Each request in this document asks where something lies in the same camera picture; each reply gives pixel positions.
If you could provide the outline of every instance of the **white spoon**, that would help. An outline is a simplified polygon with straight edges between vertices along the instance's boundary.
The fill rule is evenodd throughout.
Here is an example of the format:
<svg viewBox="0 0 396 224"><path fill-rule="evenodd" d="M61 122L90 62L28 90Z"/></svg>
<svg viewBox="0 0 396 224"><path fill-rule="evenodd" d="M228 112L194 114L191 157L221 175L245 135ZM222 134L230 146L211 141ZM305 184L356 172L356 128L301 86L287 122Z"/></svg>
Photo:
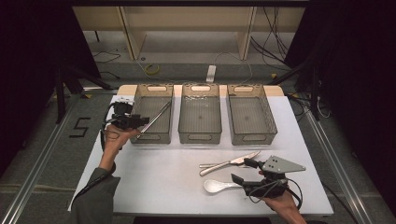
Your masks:
<svg viewBox="0 0 396 224"><path fill-rule="evenodd" d="M208 179L204 183L204 188L209 193L216 193L228 188L242 188L242 186L237 185L235 183L223 183L217 180Z"/></svg>

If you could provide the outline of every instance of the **white table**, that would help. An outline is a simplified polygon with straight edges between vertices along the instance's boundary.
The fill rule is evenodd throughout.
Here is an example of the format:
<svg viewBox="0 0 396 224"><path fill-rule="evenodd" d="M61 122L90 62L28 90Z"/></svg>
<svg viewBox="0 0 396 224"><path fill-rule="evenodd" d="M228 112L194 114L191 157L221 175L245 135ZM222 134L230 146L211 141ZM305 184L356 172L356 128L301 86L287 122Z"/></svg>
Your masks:
<svg viewBox="0 0 396 224"><path fill-rule="evenodd" d="M255 160L266 161L271 155L299 163L303 172L289 173L304 196L301 213L314 216L333 214L332 207L320 184L317 171L306 148L304 139L285 96L268 97L278 134L271 146L233 146L225 96L220 97L222 134L219 145L182 145L177 125L180 97L174 101L172 142L169 145L132 145L127 143L116 158L121 181L114 197L114 212L134 216L188 216L188 217L268 217L274 215L265 203L252 203L242 189L228 189L216 194L207 193L204 182L216 179L232 182L231 174L247 181L260 181L262 175L251 168L227 167L204 177L199 176L201 163L219 163L248 154L262 152ZM96 139L92 154L78 183L79 192L98 166L102 156L100 138ZM299 194L296 186L290 188Z"/></svg>

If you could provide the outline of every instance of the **knife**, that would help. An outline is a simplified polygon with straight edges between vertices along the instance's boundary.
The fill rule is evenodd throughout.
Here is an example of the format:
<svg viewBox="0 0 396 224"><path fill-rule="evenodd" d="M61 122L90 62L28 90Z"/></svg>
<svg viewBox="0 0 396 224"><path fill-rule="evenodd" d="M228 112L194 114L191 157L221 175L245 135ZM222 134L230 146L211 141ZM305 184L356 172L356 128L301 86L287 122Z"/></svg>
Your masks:
<svg viewBox="0 0 396 224"><path fill-rule="evenodd" d="M208 163L208 164L199 164L199 168L209 168L212 166L218 165L218 163ZM248 168L249 166L246 166L245 164L240 164L237 165L239 168Z"/></svg>
<svg viewBox="0 0 396 224"><path fill-rule="evenodd" d="M244 158L251 159L251 158L257 156L257 154L259 154L259 153L260 153L260 151L254 151L254 152L252 152L252 153L249 153L249 154L247 154L247 155L245 155L245 156L242 156L242 157L233 159L233 160L231 160L231 161L225 161L225 162L223 162L223 163L219 163L219 164L217 164L217 165L215 165L215 166L212 166L212 167L209 167L209 168L207 168L207 169L202 170L202 171L199 173L199 175L200 175L200 176L207 175L207 174L209 174L210 172L215 171L215 170L217 170L217 169L219 169L219 168L221 168L221 167L223 167L223 166L229 165L229 164L232 164L232 165L242 165L242 164L244 163Z"/></svg>

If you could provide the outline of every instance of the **hand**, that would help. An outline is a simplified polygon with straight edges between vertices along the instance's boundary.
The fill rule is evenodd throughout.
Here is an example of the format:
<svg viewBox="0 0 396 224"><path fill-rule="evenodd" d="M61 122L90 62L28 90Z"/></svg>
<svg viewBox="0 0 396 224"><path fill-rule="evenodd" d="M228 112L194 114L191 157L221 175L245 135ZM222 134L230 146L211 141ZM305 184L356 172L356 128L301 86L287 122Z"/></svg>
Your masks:
<svg viewBox="0 0 396 224"><path fill-rule="evenodd" d="M276 198L261 198L265 203L277 214L286 220L289 224L305 224L304 218L301 216L297 206L293 200L292 195L285 190L285 192Z"/></svg>
<svg viewBox="0 0 396 224"><path fill-rule="evenodd" d="M140 132L137 129L122 130L115 125L110 124L105 130L105 151L100 161L99 167L111 170L116 156L120 152L120 148L133 136L138 135Z"/></svg>

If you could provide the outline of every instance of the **gray floor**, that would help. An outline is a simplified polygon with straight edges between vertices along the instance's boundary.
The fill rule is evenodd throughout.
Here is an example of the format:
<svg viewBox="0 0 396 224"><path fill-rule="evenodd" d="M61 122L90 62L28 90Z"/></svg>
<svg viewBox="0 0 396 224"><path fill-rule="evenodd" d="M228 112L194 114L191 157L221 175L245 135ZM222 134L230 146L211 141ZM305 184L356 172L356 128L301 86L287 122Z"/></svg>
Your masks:
<svg viewBox="0 0 396 224"><path fill-rule="evenodd" d="M265 34L255 34L260 41L264 40ZM87 41L90 44L92 53L109 51L120 53L120 57L111 63L98 63L100 71L111 72L120 79L115 79L110 74L103 74L103 80L113 86L122 84L135 84L144 82L164 82L159 78L172 80L187 79L190 81L205 81L207 67L212 64L216 56L221 52L231 52L237 55L237 46L233 34L227 33L152 33L147 36L143 53L138 62L145 65L147 63L157 63L161 66L161 71L156 78L147 77L142 72L141 67L135 61L129 59L125 49L122 34L99 32L101 43L97 43L93 32L86 32ZM285 34L285 42L292 40L292 34ZM101 55L96 61L106 61L114 58L114 55ZM249 50L247 58L253 73L249 82L268 83L271 74L283 74L275 68L265 65L262 56L254 49ZM267 60L270 64L275 64L282 68L275 61ZM240 62L230 54L222 54L216 60L218 70L215 81L218 83L239 83L250 76L248 65ZM293 92L295 78L282 83L284 92ZM93 86L91 83L81 80L86 87ZM101 125L101 119L106 111L106 107L112 97L110 93L92 93L89 97L78 100L75 108L71 111L69 120L64 126L64 131L55 146L46 167L38 179L37 185L25 205L18 223L62 223L68 217L66 211L70 204L74 190L79 178L84 170L85 164L90 156L93 143ZM295 102L290 102L294 112L300 113L301 108ZM7 171L0 179L0 217L2 217L15 197L21 184L23 184L29 172L35 165L41 151L45 147L56 121L56 99L49 101L37 124L35 131L26 140L26 148L19 151L17 157L8 167ZM89 127L82 138L71 138L70 135L82 134L82 130L74 130L78 118L90 118L83 120L80 125ZM341 200L348 204L346 195L341 190L332 167L330 166L322 146L315 136L307 115L297 116L299 126L311 154L313 162L317 168L321 180L328 185ZM335 117L328 119L321 118L325 133L329 137L334 150L341 159L345 171L347 172L353 186L359 196L364 201L367 213L373 223L396 223L395 217L389 211L381 195L377 192L370 178L364 172L359 161L353 157L350 147L345 139L342 130L338 126ZM307 219L322 220L328 223L353 223L346 209L328 193L329 200L334 209L334 215L330 217L307 217ZM277 217L271 217L273 223L283 223ZM133 217L114 216L113 223L133 223Z"/></svg>

